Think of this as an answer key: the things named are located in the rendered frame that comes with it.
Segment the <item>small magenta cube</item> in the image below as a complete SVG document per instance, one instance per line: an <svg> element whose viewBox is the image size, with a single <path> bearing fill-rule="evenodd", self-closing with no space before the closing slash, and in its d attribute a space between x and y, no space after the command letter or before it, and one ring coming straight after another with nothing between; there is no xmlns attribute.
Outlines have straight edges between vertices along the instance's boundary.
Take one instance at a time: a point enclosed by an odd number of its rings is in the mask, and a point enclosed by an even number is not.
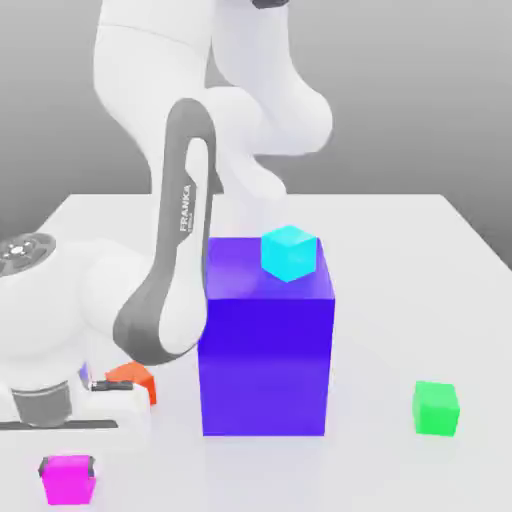
<svg viewBox="0 0 512 512"><path fill-rule="evenodd" d="M41 478L49 505L89 505L96 486L88 476L90 455L48 456Z"/></svg>

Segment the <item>small orange cube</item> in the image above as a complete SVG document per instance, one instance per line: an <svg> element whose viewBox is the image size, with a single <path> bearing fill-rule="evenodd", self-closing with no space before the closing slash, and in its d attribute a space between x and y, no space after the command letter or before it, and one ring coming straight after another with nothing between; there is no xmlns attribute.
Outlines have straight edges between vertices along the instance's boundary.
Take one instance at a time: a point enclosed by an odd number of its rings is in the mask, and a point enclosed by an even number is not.
<svg viewBox="0 0 512 512"><path fill-rule="evenodd" d="M154 376L142 364L132 361L113 368L105 373L110 381L131 381L144 387L149 395L150 405L157 404L157 394Z"/></svg>

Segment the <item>small cyan cube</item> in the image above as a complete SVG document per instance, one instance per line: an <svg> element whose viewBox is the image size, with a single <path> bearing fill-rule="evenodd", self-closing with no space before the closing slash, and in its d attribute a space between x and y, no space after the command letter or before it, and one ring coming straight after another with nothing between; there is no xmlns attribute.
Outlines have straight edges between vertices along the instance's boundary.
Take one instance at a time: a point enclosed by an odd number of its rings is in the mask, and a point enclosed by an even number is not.
<svg viewBox="0 0 512 512"><path fill-rule="evenodd" d="M318 238L286 225L261 237L261 267L289 283L316 271Z"/></svg>

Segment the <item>small green cube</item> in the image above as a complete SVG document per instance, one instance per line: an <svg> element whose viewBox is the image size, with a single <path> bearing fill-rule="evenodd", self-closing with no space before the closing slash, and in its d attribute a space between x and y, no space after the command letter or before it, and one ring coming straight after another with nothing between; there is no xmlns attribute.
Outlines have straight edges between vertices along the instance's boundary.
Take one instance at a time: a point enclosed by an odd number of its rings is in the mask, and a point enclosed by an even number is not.
<svg viewBox="0 0 512 512"><path fill-rule="evenodd" d="M460 404L453 384L417 381L412 399L417 434L453 437L460 416Z"/></svg>

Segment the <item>large blue box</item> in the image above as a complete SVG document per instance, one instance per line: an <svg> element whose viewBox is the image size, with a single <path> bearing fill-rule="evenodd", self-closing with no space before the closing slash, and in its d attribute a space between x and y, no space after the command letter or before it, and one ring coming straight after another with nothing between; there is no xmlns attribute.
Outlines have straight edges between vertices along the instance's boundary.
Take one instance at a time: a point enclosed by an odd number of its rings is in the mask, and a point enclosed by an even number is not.
<svg viewBox="0 0 512 512"><path fill-rule="evenodd" d="M290 283L262 269L257 238L209 242L198 344L206 436L325 432L335 294L324 252Z"/></svg>

